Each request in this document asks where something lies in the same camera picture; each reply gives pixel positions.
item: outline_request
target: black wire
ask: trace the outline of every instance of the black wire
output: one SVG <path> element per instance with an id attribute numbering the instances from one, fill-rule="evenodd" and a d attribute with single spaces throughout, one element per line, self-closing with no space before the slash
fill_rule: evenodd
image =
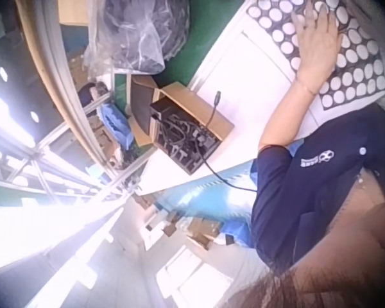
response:
<path id="1" fill-rule="evenodd" d="M 216 113 L 216 109 L 217 109 L 217 106 L 219 104 L 219 101 L 220 101 L 220 98 L 221 98 L 221 92 L 218 91 L 217 92 L 217 95 L 216 95 L 216 98 L 214 100 L 214 108 L 212 109 L 212 113 L 211 113 L 211 116 L 210 116 L 210 119 L 209 121 L 207 122 L 207 124 L 205 125 L 205 129 L 208 130 L 208 125 L 211 123 L 213 117 L 214 117 L 214 114 Z M 216 173 L 209 165 L 209 163 L 207 162 L 207 160 L 204 158 L 204 156 L 202 155 L 200 149 L 198 148 L 198 141 L 197 139 L 195 140 L 195 148 L 196 148 L 196 151 L 198 152 L 198 154 L 200 155 L 201 159 L 203 160 L 204 164 L 207 166 L 208 169 L 210 169 L 210 171 L 219 179 L 221 180 L 224 184 L 227 184 L 228 186 L 232 187 L 232 188 L 235 188 L 235 189 L 240 189 L 242 191 L 251 191 L 253 193 L 257 193 L 257 191 L 255 189 L 250 189 L 250 188 L 244 188 L 244 187 L 238 187 L 238 186 L 235 186 L 235 185 L 232 185 L 229 181 L 225 180 L 224 178 L 222 178 L 218 173 Z"/>
<path id="2" fill-rule="evenodd" d="M 200 154 L 200 157 L 201 159 L 203 160 L 204 164 L 208 167 L 208 169 L 210 169 L 210 171 L 219 179 L 221 180 L 224 184 L 227 184 L 228 186 L 232 187 L 232 188 L 235 188 L 235 189 L 240 189 L 242 191 L 251 191 L 253 193 L 256 193 L 257 191 L 255 189 L 250 189 L 250 188 L 244 188 L 244 187 L 238 187 L 238 186 L 235 186 L 235 185 L 232 185 L 229 181 L 225 180 L 224 178 L 222 178 L 218 173 L 216 173 L 209 165 L 209 163 L 207 162 L 207 160 L 204 158 L 204 156 L 202 155 L 200 149 L 198 148 L 198 141 L 195 140 L 195 148 L 196 148 L 196 151 L 198 152 L 198 154 Z"/>

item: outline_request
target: shirt sleeve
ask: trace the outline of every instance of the shirt sleeve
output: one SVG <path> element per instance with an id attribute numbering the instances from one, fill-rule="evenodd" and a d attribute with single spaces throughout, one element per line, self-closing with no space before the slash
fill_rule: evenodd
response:
<path id="1" fill-rule="evenodd" d="M 280 190 L 292 163 L 290 152 L 282 146 L 271 146 L 258 154 L 256 161 L 257 199 L 252 210 L 252 239 L 259 257 L 271 269 L 286 268 L 291 262 L 291 252 L 283 252 L 282 244 L 276 243 L 273 234 L 279 233 L 280 226 L 266 228 L 271 216 L 276 216 Z"/>
<path id="2" fill-rule="evenodd" d="M 274 198 L 281 188 L 292 156 L 282 146 L 271 146 L 262 150 L 257 158 L 257 195 L 262 203 Z"/>

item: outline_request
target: blue cloth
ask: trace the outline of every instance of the blue cloth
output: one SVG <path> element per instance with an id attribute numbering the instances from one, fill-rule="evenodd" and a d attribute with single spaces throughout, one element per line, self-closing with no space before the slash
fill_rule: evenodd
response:
<path id="1" fill-rule="evenodd" d="M 325 235 L 362 168 L 385 195 L 385 111 L 378 104 L 333 119 L 305 139 L 295 156 L 280 146 L 257 158 L 252 239 L 277 274 Z"/>
<path id="2" fill-rule="evenodd" d="M 104 125 L 108 128 L 116 141 L 128 150 L 134 141 L 134 135 L 125 116 L 118 110 L 114 104 L 103 104 L 100 107 L 100 118 Z"/>

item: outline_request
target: person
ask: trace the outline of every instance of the person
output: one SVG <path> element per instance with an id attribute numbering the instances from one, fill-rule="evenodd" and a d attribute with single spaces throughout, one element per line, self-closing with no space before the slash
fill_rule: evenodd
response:
<path id="1" fill-rule="evenodd" d="M 291 156 L 342 41 L 325 5 L 315 20 L 308 1 L 305 24 L 294 13 L 293 23 L 300 68 L 256 160 L 252 238 L 270 273 L 230 307 L 385 307 L 385 111 L 374 103 L 333 119 Z"/>

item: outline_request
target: window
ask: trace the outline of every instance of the window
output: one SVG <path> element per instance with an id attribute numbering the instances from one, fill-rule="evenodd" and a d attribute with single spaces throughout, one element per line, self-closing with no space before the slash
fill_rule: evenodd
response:
<path id="1" fill-rule="evenodd" d="M 214 307 L 232 279 L 204 263 L 183 246 L 157 273 L 162 296 L 172 296 L 179 308 Z"/>

